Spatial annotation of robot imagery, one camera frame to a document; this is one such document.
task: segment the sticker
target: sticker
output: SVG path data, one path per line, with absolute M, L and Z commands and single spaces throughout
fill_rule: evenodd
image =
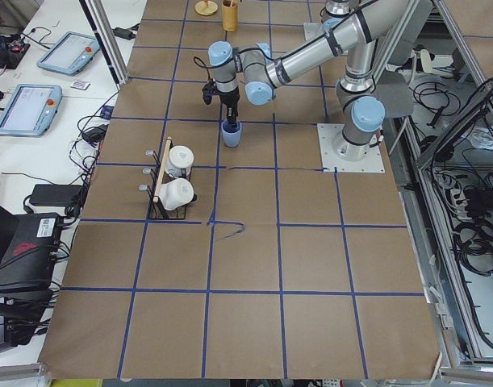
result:
M 40 220 L 40 225 L 38 226 L 38 233 L 36 238 L 47 238 L 52 235 L 54 231 L 54 223 L 56 220 L 54 218 L 46 218 Z
M 79 89 L 79 90 L 86 90 L 88 89 L 88 86 L 90 86 L 89 82 L 84 82 L 79 80 L 72 82 L 72 85 L 70 85 L 70 87 L 72 87 L 73 89 Z

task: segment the wooden handle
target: wooden handle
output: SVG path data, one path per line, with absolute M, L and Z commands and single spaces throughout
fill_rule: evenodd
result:
M 160 186 L 162 185 L 162 180 L 164 180 L 165 166 L 167 165 L 167 157 L 169 157 L 169 150 L 171 149 L 172 142 L 173 139 L 171 137 L 168 137 L 165 141 L 164 154 L 162 156 L 160 168 L 158 169 L 157 185 L 155 185 L 155 192 L 152 196 L 152 200 L 155 203 L 158 203 L 158 201 L 160 200 Z

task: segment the tiled table surface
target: tiled table surface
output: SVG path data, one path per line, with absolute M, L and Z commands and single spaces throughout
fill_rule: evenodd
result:
M 320 170 L 315 124 L 342 120 L 345 59 L 269 105 L 243 96 L 238 148 L 202 101 L 192 56 L 216 40 L 292 48 L 323 3 L 244 1 L 234 33 L 195 3 L 146 6 L 40 360 L 76 378 L 429 377 L 436 336 L 389 163 Z M 146 220 L 137 189 L 167 135 L 195 154 L 182 222 Z

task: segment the blue joint cap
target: blue joint cap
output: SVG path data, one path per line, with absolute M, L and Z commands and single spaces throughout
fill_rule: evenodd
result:
M 257 47 L 259 47 L 267 56 L 271 57 L 271 49 L 269 48 L 269 44 L 267 43 L 255 43 Z
M 208 59 L 211 66 L 219 66 L 232 57 L 232 46 L 229 42 L 214 42 L 208 48 Z
M 273 90 L 264 82 L 252 81 L 245 88 L 246 97 L 253 105 L 265 105 L 273 97 Z
M 385 115 L 384 105 L 375 97 L 361 97 L 352 107 L 352 121 L 365 133 L 373 133 L 379 129 Z
M 330 18 L 329 20 L 324 21 L 323 29 L 324 31 L 328 31 L 332 27 L 334 27 L 336 24 L 338 24 L 342 18 Z

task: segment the blue cup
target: blue cup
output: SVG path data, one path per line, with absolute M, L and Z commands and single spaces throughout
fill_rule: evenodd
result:
M 233 127 L 228 121 L 221 123 L 221 136 L 223 137 L 224 144 L 227 147 L 235 148 L 239 145 L 240 135 L 243 132 L 243 125 L 240 121 L 237 121 L 237 125 Z

